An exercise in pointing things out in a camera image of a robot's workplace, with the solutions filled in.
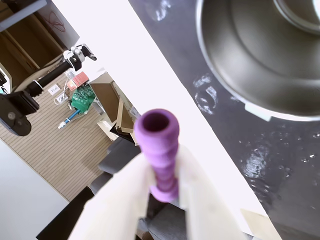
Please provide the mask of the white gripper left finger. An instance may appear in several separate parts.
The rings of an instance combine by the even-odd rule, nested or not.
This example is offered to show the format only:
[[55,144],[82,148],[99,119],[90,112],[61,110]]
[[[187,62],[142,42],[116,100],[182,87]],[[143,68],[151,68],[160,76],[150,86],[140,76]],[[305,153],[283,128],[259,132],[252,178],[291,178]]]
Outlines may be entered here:
[[134,240],[155,182],[151,165],[138,154],[86,202],[69,239]]

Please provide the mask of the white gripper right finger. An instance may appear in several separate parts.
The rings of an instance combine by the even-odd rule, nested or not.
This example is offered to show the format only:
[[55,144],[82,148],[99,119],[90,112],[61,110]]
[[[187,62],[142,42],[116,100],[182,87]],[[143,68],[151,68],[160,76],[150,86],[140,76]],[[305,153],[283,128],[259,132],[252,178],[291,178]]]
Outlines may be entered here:
[[185,146],[178,148],[175,173],[189,240],[246,239],[204,169]]

